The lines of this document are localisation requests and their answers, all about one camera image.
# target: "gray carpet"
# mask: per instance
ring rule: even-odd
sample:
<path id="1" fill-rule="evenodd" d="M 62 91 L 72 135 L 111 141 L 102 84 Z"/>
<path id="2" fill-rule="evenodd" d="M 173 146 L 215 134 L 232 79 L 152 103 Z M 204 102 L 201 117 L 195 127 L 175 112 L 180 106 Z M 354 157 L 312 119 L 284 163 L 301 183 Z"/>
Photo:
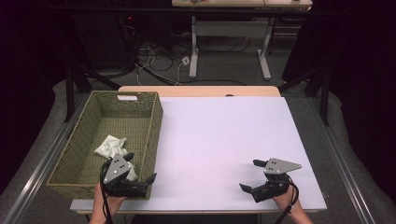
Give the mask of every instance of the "gray carpet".
<path id="1" fill-rule="evenodd" d="M 201 46 L 205 44 L 205 49 L 226 50 L 238 43 L 240 38 L 205 38 L 200 40 Z M 245 39 L 239 49 L 243 49 L 248 40 Z M 274 85 L 279 86 L 282 83 L 280 79 L 285 63 L 289 57 L 292 48 L 293 39 L 277 38 L 274 43 L 273 55 L 268 57 L 270 71 L 273 76 L 271 81 L 264 81 L 259 67 L 259 61 L 256 57 L 256 49 L 260 46 L 261 41 L 252 39 L 246 49 L 242 52 L 213 52 L 200 51 L 198 78 L 192 83 L 183 85 L 239 85 L 232 81 L 207 81 L 208 79 L 232 79 L 243 82 L 247 85 Z M 184 52 L 184 47 L 175 46 L 174 52 Z M 190 56 L 190 49 L 182 54 L 182 56 Z M 160 72 L 168 78 L 177 78 L 177 66 L 181 57 L 175 59 L 175 64 L 171 69 Z M 170 61 L 164 57 L 159 57 L 152 66 L 160 69 L 169 65 Z M 180 80 L 191 81 L 188 78 L 188 67 L 181 67 Z M 136 72 L 114 79 L 121 85 L 139 85 L 137 82 Z M 102 83 L 91 80 L 96 90 L 108 90 L 108 87 Z M 145 73 L 139 76 L 139 82 L 142 85 L 163 85 L 153 77 Z M 320 124 L 320 120 L 316 117 L 318 113 L 313 107 L 312 102 L 317 99 L 304 98 L 302 90 L 304 83 L 290 88 L 284 93 L 293 115 L 299 134 L 302 138 L 308 159 L 310 160 L 317 177 L 319 186 L 322 191 L 326 191 L 328 198 L 325 199 L 328 209 L 317 213 L 309 214 L 315 223 L 361 223 L 359 213 L 357 213 L 353 201 L 349 196 L 339 171 L 337 170 L 332 158 L 332 149 L 329 140 Z M 37 165 L 41 162 L 43 155 L 53 148 L 58 133 L 64 126 L 64 118 L 66 111 L 65 103 L 65 86 L 64 82 L 54 87 L 56 92 L 55 105 L 51 110 L 49 118 L 44 125 L 40 135 L 37 137 L 35 144 L 32 146 L 28 156 L 26 157 L 20 170 L 15 174 L 8 188 L 0 197 L 0 222 L 4 223 L 13 204 L 17 201 L 23 188 L 26 186 L 29 178 L 35 171 Z M 356 158 L 353 150 L 347 142 L 347 130 L 345 128 L 342 114 L 340 110 L 340 102 L 331 94 L 329 103 L 329 122 L 334 139 L 337 146 L 345 157 L 350 172 L 355 177 L 356 183 L 361 190 L 367 206 L 373 214 L 376 223 L 394 223 L 396 220 L 395 205 L 389 198 L 375 185 L 373 179 L 365 171 L 362 164 Z M 28 202 L 25 212 L 22 212 L 18 220 L 21 223 L 85 223 L 86 219 L 82 215 L 69 210 L 71 200 L 54 192 L 45 186 L 48 174 L 35 197 Z M 263 223 L 274 223 L 279 214 L 268 214 L 262 217 Z M 130 223 L 132 217 L 126 217 L 127 223 Z M 229 217 L 229 216 L 202 216 L 202 217 L 135 217 L 134 223 L 257 223 L 256 216 L 246 217 Z M 124 216 L 118 216 L 116 223 L 123 223 Z M 285 219 L 284 223 L 291 223 L 289 219 Z"/>

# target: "white tabletop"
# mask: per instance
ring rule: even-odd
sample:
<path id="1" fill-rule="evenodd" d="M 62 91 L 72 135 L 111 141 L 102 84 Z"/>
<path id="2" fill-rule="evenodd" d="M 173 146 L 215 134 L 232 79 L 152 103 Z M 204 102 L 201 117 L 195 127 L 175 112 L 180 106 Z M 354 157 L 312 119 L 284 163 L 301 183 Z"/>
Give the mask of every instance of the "white tabletop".
<path id="1" fill-rule="evenodd" d="M 255 203 L 239 183 L 265 183 L 253 160 L 299 163 L 292 171 L 307 211 L 326 209 L 303 144 L 282 97 L 161 97 L 163 125 L 151 198 L 128 200 L 119 213 L 263 213 L 272 200 Z M 71 210 L 91 212 L 92 200 Z"/>

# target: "gray floor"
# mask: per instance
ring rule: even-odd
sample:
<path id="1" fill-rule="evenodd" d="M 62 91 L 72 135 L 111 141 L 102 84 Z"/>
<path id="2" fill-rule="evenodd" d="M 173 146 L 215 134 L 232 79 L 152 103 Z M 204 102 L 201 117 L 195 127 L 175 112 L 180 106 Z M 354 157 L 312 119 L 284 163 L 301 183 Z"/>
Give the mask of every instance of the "gray floor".
<path id="1" fill-rule="evenodd" d="M 248 47 L 241 52 L 214 52 L 214 50 L 231 49 L 241 38 L 212 37 L 201 38 L 199 43 L 200 58 L 198 65 L 198 80 L 232 79 L 243 82 L 249 86 L 282 84 L 281 75 L 294 43 L 293 38 L 278 37 L 274 41 L 274 50 L 267 56 L 270 71 L 273 76 L 271 81 L 265 81 L 261 75 L 256 49 L 261 41 L 251 39 Z M 184 52 L 188 42 L 177 42 L 174 51 L 169 54 L 177 55 Z M 246 38 L 237 48 L 243 49 L 248 43 Z M 183 56 L 190 56 L 190 49 Z M 177 79 L 177 66 L 182 57 L 174 59 L 172 68 L 158 74 Z M 170 60 L 159 56 L 152 63 L 152 67 L 161 69 L 170 64 Z M 180 82 L 191 81 L 188 78 L 188 66 L 180 68 Z M 163 85 L 158 80 L 144 72 L 137 81 L 136 71 L 131 74 L 113 79 L 121 85 Z M 106 90 L 108 87 L 102 83 L 91 80 L 97 90 Z M 183 83 L 183 85 L 240 85 L 232 81 L 201 81 Z M 292 87 L 283 93 L 287 99 L 291 114 L 302 138 L 306 153 L 312 164 L 315 175 L 322 191 L 328 197 L 325 201 L 328 209 L 314 214 L 309 214 L 315 223 L 396 223 L 396 208 L 389 198 L 376 186 L 362 164 L 356 158 L 347 141 L 347 130 L 342 118 L 339 100 L 331 94 L 329 102 L 330 127 L 324 127 L 318 118 L 318 99 L 305 98 L 302 90 L 305 83 Z M 49 163 L 47 170 L 38 169 L 43 165 L 45 157 L 53 155 L 56 161 L 57 154 L 54 149 L 64 146 L 62 139 L 64 130 L 73 123 L 64 123 L 66 101 L 64 82 L 53 88 L 56 92 L 56 101 L 50 116 L 32 146 L 20 170 L 15 174 L 8 188 L 0 197 L 0 222 L 5 223 L 84 223 L 86 219 L 69 210 L 70 199 L 57 194 L 45 186 L 47 177 L 53 163 Z M 76 93 L 76 97 L 83 99 L 84 94 Z M 38 181 L 32 176 L 41 175 Z M 263 223 L 275 222 L 279 214 L 264 215 Z M 140 217 L 140 223 L 257 223 L 256 217 Z M 123 216 L 118 217 L 117 223 L 123 223 Z"/>

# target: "black cable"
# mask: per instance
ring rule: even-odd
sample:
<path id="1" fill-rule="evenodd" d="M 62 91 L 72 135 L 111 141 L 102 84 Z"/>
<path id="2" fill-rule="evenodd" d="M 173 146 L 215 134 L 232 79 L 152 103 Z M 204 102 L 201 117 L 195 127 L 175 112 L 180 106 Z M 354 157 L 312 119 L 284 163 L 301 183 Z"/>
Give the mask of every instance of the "black cable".
<path id="1" fill-rule="evenodd" d="M 296 190 L 296 195 L 294 198 L 291 197 L 290 204 L 285 208 L 282 215 L 277 219 L 276 224 L 280 224 L 282 222 L 282 220 L 285 218 L 285 216 L 288 215 L 288 213 L 291 211 L 291 208 L 297 203 L 297 200 L 299 197 L 299 190 L 298 190 L 297 186 L 292 181 L 290 181 L 289 184 L 292 185 L 293 188 Z"/>
<path id="2" fill-rule="evenodd" d="M 247 42 L 246 46 L 244 46 L 242 49 L 239 49 L 239 50 L 233 50 L 233 49 L 238 47 L 246 38 L 247 38 L 246 36 L 243 37 L 236 45 L 234 45 L 232 48 L 226 49 L 226 50 L 207 49 L 207 47 L 209 45 L 206 48 L 198 48 L 198 49 L 201 50 L 201 51 L 204 51 L 204 52 L 241 52 L 241 51 L 247 49 L 248 46 L 250 45 L 250 40 L 251 40 L 250 36 L 248 37 L 248 42 Z"/>
<path id="3" fill-rule="evenodd" d="M 148 67 L 151 68 L 152 70 L 156 71 L 156 72 L 164 72 L 164 71 L 167 71 L 167 70 L 169 70 L 170 68 L 172 68 L 172 66 L 173 66 L 173 64 L 174 64 L 174 60 L 173 60 L 170 56 L 168 56 L 168 55 L 166 55 L 166 54 L 162 54 L 162 55 L 164 55 L 165 57 L 167 57 L 167 58 L 170 59 L 171 64 L 170 64 L 168 67 L 166 67 L 166 68 L 164 68 L 164 69 L 156 69 L 156 68 L 153 68 L 153 67 L 151 66 L 151 63 L 148 65 Z"/>
<path id="4" fill-rule="evenodd" d="M 205 47 L 202 47 L 201 45 L 198 44 L 198 41 L 204 41 L 204 42 L 206 42 L 206 46 L 205 46 Z M 210 46 L 209 40 L 204 39 L 204 38 L 200 38 L 200 36 L 197 36 L 197 48 L 198 48 L 198 49 L 207 49 L 207 48 L 209 48 L 209 46 Z"/>
<path id="5" fill-rule="evenodd" d="M 185 54 L 187 53 L 187 51 L 189 50 L 189 47 L 186 47 L 186 46 L 181 45 L 181 44 L 179 44 L 179 43 L 175 43 L 174 45 L 178 45 L 178 46 L 183 47 L 183 48 L 184 48 L 184 51 L 181 52 L 181 53 L 179 53 L 177 56 L 173 56 L 173 55 L 169 55 L 168 53 L 163 52 L 163 51 L 160 50 L 160 49 L 157 49 L 157 50 L 158 50 L 162 55 L 165 55 L 166 57 L 168 57 L 168 58 L 170 58 L 170 59 L 172 59 L 172 60 L 181 58 L 181 57 L 182 57 L 183 55 L 185 55 Z"/>
<path id="6" fill-rule="evenodd" d="M 136 64 L 137 66 L 139 66 L 141 69 L 143 69 L 145 72 L 147 72 L 149 75 L 151 75 L 152 77 L 156 78 L 157 80 L 165 83 L 168 86 L 175 86 L 175 84 L 171 83 L 169 80 L 158 76 L 157 74 L 151 72 L 150 70 L 148 70 L 146 67 L 142 66 L 140 63 Z"/>
<path id="7" fill-rule="evenodd" d="M 187 42 L 187 46 L 184 46 L 184 45 L 182 45 L 180 43 L 176 43 L 175 45 L 179 45 L 179 46 L 185 48 L 186 51 L 192 48 L 191 43 L 189 43 L 189 42 Z"/>
<path id="8" fill-rule="evenodd" d="M 125 75 L 128 75 L 128 74 L 130 74 L 132 71 L 134 71 L 134 66 L 131 66 L 131 67 L 127 68 L 125 71 L 120 72 L 120 73 L 117 73 L 117 74 L 101 75 L 101 76 L 102 76 L 102 77 L 105 77 L 105 78 L 107 78 L 107 79 L 113 79 L 113 78 L 116 78 L 116 77 L 123 77 L 123 76 L 125 76 Z M 90 78 L 95 78 L 95 77 L 91 76 L 90 74 L 85 74 L 85 75 L 86 75 L 87 77 L 90 77 Z"/>
<path id="9" fill-rule="evenodd" d="M 113 220 L 111 219 L 111 213 L 110 213 L 110 209 L 108 207 L 107 196 L 106 196 L 106 193 L 105 193 L 105 186 L 103 185 L 103 181 L 105 179 L 104 174 L 106 173 L 107 166 L 108 166 L 108 162 L 105 162 L 102 165 L 102 169 L 101 169 L 100 176 L 99 176 L 99 180 L 100 180 L 99 183 L 100 183 L 100 188 L 101 188 L 101 191 L 102 191 L 103 207 L 104 207 L 103 208 L 103 210 L 104 210 L 103 212 L 104 212 L 104 215 L 105 215 L 105 218 L 106 218 L 106 224 L 112 224 Z"/>
<path id="10" fill-rule="evenodd" d="M 149 53 L 148 53 L 148 49 L 147 49 L 147 47 L 141 47 L 141 48 L 139 48 L 139 51 L 137 52 L 137 56 L 146 56 L 146 59 L 140 59 L 139 58 L 139 60 L 140 61 L 143 61 L 143 62 L 146 62 L 148 59 L 149 59 Z"/>

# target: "cable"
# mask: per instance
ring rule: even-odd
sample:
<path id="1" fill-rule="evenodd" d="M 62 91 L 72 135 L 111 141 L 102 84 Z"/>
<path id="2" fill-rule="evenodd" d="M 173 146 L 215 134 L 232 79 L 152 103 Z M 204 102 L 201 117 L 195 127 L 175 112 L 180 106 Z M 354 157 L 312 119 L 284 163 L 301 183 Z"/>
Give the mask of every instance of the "cable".
<path id="1" fill-rule="evenodd" d="M 199 47 L 198 47 L 198 40 L 199 40 L 199 41 L 204 41 L 204 42 L 206 43 L 206 46 L 205 46 L 205 47 L 202 47 L 202 46 L 199 46 Z M 198 47 L 199 49 L 207 49 L 207 48 L 209 48 L 209 46 L 210 46 L 209 40 L 207 40 L 207 39 L 205 39 L 205 38 L 201 38 L 200 36 L 197 36 L 197 47 Z"/>
<path id="2" fill-rule="evenodd" d="M 128 75 L 128 74 L 130 74 L 132 71 L 134 71 L 134 67 L 130 67 L 130 68 L 128 68 L 127 70 L 125 70 L 124 72 L 121 72 L 121 73 L 118 73 L 118 74 L 111 74 L 111 75 L 103 75 L 103 74 L 101 74 L 101 76 L 103 76 L 103 77 L 106 77 L 107 79 L 112 79 L 112 78 L 116 78 L 116 77 L 123 77 L 123 76 L 125 76 L 125 75 Z M 90 77 L 90 78 L 95 78 L 95 77 L 93 77 L 93 76 L 90 76 L 89 74 L 85 74 L 87 77 Z"/>
<path id="3" fill-rule="evenodd" d="M 134 33 L 136 33 L 136 29 L 134 27 L 132 27 L 132 26 L 123 25 L 123 27 L 129 28 L 129 29 L 133 29 L 134 32 L 132 33 L 132 35 L 134 35 Z"/>
<path id="4" fill-rule="evenodd" d="M 155 61 L 155 57 L 156 57 L 156 56 L 155 56 L 154 51 L 153 51 L 152 49 L 146 49 L 146 50 L 150 50 L 153 56 L 152 56 L 152 58 L 148 61 L 148 64 L 146 64 L 146 65 L 144 65 L 144 66 L 141 66 L 140 69 L 145 68 L 145 67 L 147 67 L 147 66 L 150 66 L 150 65 Z"/>
<path id="5" fill-rule="evenodd" d="M 178 68 L 177 68 L 177 83 L 175 84 L 175 86 L 177 86 L 178 84 L 179 84 L 179 81 L 180 81 L 180 66 L 182 65 L 183 63 L 180 63 L 179 65 L 178 65 Z"/>
<path id="6" fill-rule="evenodd" d="M 247 38 L 246 36 L 243 37 L 236 45 L 234 45 L 234 46 L 233 46 L 232 48 L 230 48 L 230 49 L 226 49 L 226 50 L 206 49 L 206 48 L 209 47 L 209 45 L 207 45 L 206 48 L 199 48 L 199 50 L 205 51 L 205 52 L 241 52 L 241 51 L 247 49 L 248 46 L 250 46 L 250 40 L 251 40 L 250 36 L 248 37 L 248 42 L 247 42 L 247 45 L 246 45 L 246 46 L 244 46 L 242 49 L 239 49 L 239 50 L 233 50 L 233 49 L 235 49 L 236 47 L 238 47 L 246 38 Z"/>
<path id="7" fill-rule="evenodd" d="M 137 69 L 137 72 L 136 72 L 136 80 L 137 80 L 137 83 L 139 83 L 140 86 L 143 86 L 142 83 L 140 83 L 140 80 L 139 80 L 139 69 Z"/>
<path id="8" fill-rule="evenodd" d="M 107 166 L 108 166 L 108 162 L 105 162 L 102 165 L 102 169 L 101 169 L 100 176 L 99 176 L 99 183 L 100 183 L 100 188 L 101 188 L 101 191 L 102 191 L 103 214 L 105 215 L 105 218 L 106 218 L 106 224 L 112 224 L 113 220 L 111 219 L 111 213 L 110 213 L 110 209 L 108 207 L 107 196 L 106 196 L 106 193 L 105 193 L 105 186 L 103 184 L 103 181 L 105 179 L 104 174 L 107 171 Z"/>
<path id="9" fill-rule="evenodd" d="M 160 80 L 161 82 L 165 83 L 165 84 L 168 85 L 168 86 L 180 85 L 180 84 L 177 84 L 177 82 L 174 81 L 174 80 L 172 80 L 172 79 L 169 79 L 169 78 L 167 78 L 167 77 L 163 77 L 163 76 L 160 76 L 160 75 L 158 75 L 158 74 L 155 74 L 155 73 L 151 72 L 151 71 L 148 70 L 146 67 L 141 66 L 140 63 L 136 63 L 135 65 L 139 67 L 138 72 L 140 72 L 140 69 L 143 69 L 143 70 L 144 70 L 145 72 L 147 72 L 149 75 L 155 77 L 156 79 Z"/>
<path id="10" fill-rule="evenodd" d="M 140 54 L 140 53 L 137 53 L 137 57 L 139 57 L 139 56 L 146 56 L 146 59 L 141 59 L 141 58 L 139 58 L 139 61 L 140 62 L 146 62 L 148 59 L 149 59 L 149 55 L 148 54 L 146 54 L 146 55 L 142 55 L 142 54 Z"/>
<path id="11" fill-rule="evenodd" d="M 164 53 L 164 52 L 161 51 L 160 49 L 158 49 L 158 51 L 159 51 L 160 53 L 162 53 L 163 55 L 166 55 L 166 56 L 169 57 L 170 59 L 174 60 L 174 59 L 181 58 L 181 57 L 182 57 L 183 55 L 185 55 L 185 54 L 187 53 L 187 51 L 190 49 L 190 47 L 186 47 L 186 46 L 181 45 L 181 44 L 179 44 L 179 43 L 174 43 L 174 44 L 177 45 L 177 46 L 183 47 L 183 48 L 184 48 L 184 51 L 181 52 L 181 53 L 179 53 L 177 56 L 171 56 L 171 55 L 169 55 L 169 54 L 167 54 L 167 53 Z"/>
<path id="12" fill-rule="evenodd" d="M 170 64 L 168 67 L 166 67 L 166 68 L 164 68 L 164 69 L 156 69 L 156 68 L 153 68 L 152 65 L 150 64 L 150 65 L 149 65 L 149 68 L 151 68 L 152 70 L 154 70 L 154 71 L 156 71 L 156 72 L 164 72 L 164 71 L 169 70 L 169 69 L 173 66 L 174 60 L 173 60 L 171 57 L 169 57 L 168 55 L 166 55 L 166 54 L 164 54 L 164 56 L 167 57 L 167 58 L 169 58 L 170 61 L 171 61 L 171 64 Z"/>
<path id="13" fill-rule="evenodd" d="M 294 192 L 291 194 L 291 201 L 290 204 L 286 207 L 285 211 L 283 211 L 282 215 L 277 219 L 276 224 L 280 224 L 282 220 L 285 218 L 285 216 L 288 215 L 288 213 L 291 211 L 291 208 L 297 203 L 298 197 L 299 197 L 299 190 L 297 186 L 292 182 L 291 178 L 289 177 L 290 182 L 289 184 L 293 186 L 293 190 L 296 191 L 295 197 L 293 197 Z"/>

